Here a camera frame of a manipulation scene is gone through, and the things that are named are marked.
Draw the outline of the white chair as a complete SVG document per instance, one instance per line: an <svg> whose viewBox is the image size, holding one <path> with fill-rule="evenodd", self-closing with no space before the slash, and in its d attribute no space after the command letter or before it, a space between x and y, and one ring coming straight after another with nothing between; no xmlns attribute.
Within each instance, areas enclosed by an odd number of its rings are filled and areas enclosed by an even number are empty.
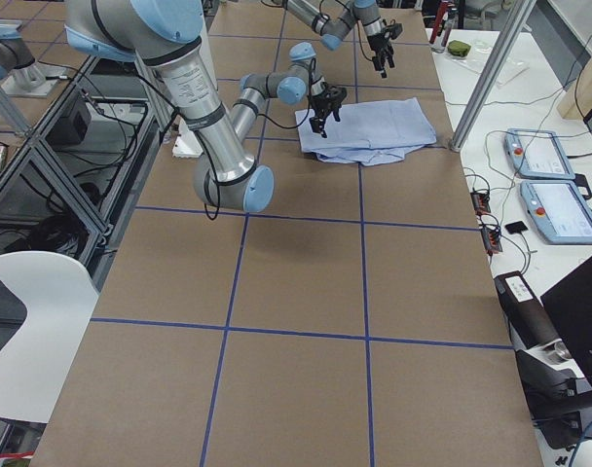
<svg viewBox="0 0 592 467"><path fill-rule="evenodd" d="M48 251L0 255L0 280L26 308L0 350L0 418L47 423L99 293L83 264Z"/></svg>

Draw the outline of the green pouch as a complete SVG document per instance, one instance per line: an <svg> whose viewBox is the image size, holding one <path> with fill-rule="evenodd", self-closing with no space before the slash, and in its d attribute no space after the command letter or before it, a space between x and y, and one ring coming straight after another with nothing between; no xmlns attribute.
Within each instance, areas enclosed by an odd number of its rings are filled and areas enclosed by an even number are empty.
<svg viewBox="0 0 592 467"><path fill-rule="evenodd" d="M447 52L453 57L465 58L469 55L471 46L463 41L452 40L447 44Z"/></svg>

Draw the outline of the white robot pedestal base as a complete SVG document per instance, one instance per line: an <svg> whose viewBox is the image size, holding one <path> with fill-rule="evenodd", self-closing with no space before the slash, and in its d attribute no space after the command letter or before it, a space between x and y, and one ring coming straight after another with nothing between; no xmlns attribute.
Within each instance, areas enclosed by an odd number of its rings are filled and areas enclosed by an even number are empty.
<svg viewBox="0 0 592 467"><path fill-rule="evenodd" d="M172 149L172 154L180 159L197 159L203 148L193 132L180 133Z"/></svg>

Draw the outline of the black labelled box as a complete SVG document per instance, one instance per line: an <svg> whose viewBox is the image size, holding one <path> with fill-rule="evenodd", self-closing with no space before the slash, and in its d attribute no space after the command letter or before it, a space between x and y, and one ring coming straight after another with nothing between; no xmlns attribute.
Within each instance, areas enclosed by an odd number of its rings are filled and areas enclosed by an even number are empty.
<svg viewBox="0 0 592 467"><path fill-rule="evenodd" d="M532 348L560 339L543 305L520 271L497 275L494 283L500 307L523 345Z"/></svg>

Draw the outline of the far blue teach pendant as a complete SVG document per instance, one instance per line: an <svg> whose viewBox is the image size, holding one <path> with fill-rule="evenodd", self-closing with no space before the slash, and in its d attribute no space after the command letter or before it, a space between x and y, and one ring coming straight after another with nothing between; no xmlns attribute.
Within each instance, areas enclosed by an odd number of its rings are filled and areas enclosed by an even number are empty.
<svg viewBox="0 0 592 467"><path fill-rule="evenodd" d="M504 151L524 179L574 180L574 171L559 136L549 130L510 128Z"/></svg>

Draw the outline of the blue teach pendant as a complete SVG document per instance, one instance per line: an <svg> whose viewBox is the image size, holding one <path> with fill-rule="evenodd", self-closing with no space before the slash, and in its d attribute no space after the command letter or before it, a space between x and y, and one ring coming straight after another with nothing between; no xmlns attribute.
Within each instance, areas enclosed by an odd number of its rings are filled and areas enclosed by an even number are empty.
<svg viewBox="0 0 592 467"><path fill-rule="evenodd" d="M549 130L510 128L504 151L524 179L574 180L574 171L559 136Z"/></svg>
<svg viewBox="0 0 592 467"><path fill-rule="evenodd" d="M592 212L573 181L525 180L520 196L547 243L592 245Z"/></svg>

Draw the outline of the aluminium frame post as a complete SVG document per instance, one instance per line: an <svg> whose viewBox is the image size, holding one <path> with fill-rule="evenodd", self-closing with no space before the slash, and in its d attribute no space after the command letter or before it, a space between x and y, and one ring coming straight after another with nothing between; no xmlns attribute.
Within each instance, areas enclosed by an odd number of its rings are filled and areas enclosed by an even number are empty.
<svg viewBox="0 0 592 467"><path fill-rule="evenodd" d="M536 0L516 1L509 12L449 142L449 148L452 151L458 153L463 147L536 2Z"/></svg>

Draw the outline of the light blue striped shirt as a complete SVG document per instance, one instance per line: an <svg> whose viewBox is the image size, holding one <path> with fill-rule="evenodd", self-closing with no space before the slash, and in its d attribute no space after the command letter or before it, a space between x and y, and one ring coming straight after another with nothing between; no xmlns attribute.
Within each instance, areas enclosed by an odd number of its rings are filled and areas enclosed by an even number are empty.
<svg viewBox="0 0 592 467"><path fill-rule="evenodd" d="M373 166L401 162L405 156L436 142L436 131L417 98L344 105L338 122L325 124L325 136L309 123L298 128L301 151L321 162Z"/></svg>

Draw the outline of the near blue teach pendant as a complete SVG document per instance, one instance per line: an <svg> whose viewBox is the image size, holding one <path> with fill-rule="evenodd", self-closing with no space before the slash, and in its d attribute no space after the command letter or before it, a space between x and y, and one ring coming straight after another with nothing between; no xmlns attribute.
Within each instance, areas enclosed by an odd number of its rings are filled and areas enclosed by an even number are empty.
<svg viewBox="0 0 592 467"><path fill-rule="evenodd" d="M547 243L592 245L592 212L573 181L525 180L520 196Z"/></svg>

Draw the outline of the black monitor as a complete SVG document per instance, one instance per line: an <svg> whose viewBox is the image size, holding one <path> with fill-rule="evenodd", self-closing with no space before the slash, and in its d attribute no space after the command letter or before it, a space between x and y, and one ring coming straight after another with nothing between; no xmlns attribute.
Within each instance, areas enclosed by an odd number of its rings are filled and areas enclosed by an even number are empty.
<svg viewBox="0 0 592 467"><path fill-rule="evenodd" d="M592 385L592 257L542 296L558 336Z"/></svg>

